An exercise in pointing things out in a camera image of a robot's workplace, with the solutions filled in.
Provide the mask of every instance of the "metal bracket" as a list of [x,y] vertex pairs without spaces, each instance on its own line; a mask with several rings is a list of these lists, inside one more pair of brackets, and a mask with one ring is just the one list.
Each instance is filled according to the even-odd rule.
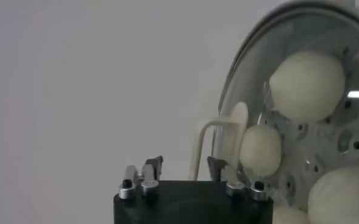
[[162,163],[163,163],[162,156],[158,156],[153,159],[147,159],[145,161],[145,165],[150,164],[152,166],[155,180],[160,179],[160,174],[162,173]]
[[221,176],[227,180],[226,183],[227,195],[233,197],[234,195],[239,195],[243,193],[243,190],[246,186],[239,181],[236,172],[232,167],[225,166],[221,171]]
[[137,169],[135,166],[127,166],[125,170],[125,176],[122,184],[118,188],[118,196],[121,199],[131,199],[135,196],[136,181],[138,178]]
[[221,170],[228,165],[227,161],[223,159],[216,159],[208,156],[208,167],[210,172],[210,178],[213,181],[221,181]]
[[145,164],[143,166],[143,176],[144,181],[141,182],[141,192],[143,193],[143,195],[147,196],[151,193],[156,192],[156,189],[159,186],[159,182],[155,180],[154,168],[151,164]]

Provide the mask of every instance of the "white wall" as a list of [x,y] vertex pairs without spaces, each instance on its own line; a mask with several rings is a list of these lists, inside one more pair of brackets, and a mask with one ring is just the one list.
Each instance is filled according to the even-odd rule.
[[184,180],[195,123],[282,1],[0,0],[0,224],[112,223],[125,166],[157,155]]

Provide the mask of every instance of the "foam ball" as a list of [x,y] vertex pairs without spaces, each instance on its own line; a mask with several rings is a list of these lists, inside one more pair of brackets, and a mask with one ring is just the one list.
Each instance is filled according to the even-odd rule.
[[244,134],[240,161],[255,175],[272,175],[281,162],[281,140],[275,128],[257,125],[248,128]]
[[272,224],[309,224],[308,215],[298,209],[278,207],[272,212]]
[[299,52],[288,57],[269,80],[275,110],[298,122],[331,115],[344,92],[341,63],[330,55]]
[[345,167],[321,177],[308,199],[311,224],[359,223],[359,167]]

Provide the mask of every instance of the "transparent plastic dome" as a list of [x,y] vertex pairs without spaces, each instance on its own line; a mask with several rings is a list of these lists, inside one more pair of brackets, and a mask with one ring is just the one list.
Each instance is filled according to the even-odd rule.
[[[269,79],[286,58],[302,51],[337,58],[343,66],[345,90],[334,112],[318,122],[297,122],[274,109]],[[359,165],[359,13],[335,5],[297,2],[268,15],[250,33],[226,80],[219,115],[229,116],[238,102],[249,110],[248,126],[274,127],[282,140],[277,172],[261,179],[276,205],[307,210],[308,194],[323,174]],[[221,156],[229,138],[215,129],[212,154]]]

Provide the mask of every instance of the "white ball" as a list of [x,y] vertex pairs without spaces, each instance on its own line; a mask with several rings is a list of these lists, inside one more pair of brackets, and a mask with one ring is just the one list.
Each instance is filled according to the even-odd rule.
[[345,167],[321,177],[308,199],[311,224],[359,223],[359,167]]
[[344,92],[344,71],[334,57],[299,52],[273,73],[269,84],[275,109],[298,122],[331,115]]
[[281,162],[281,140],[275,128],[257,125],[244,134],[240,161],[259,177],[272,175]]
[[308,215],[298,209],[278,207],[272,212],[272,224],[309,224]]

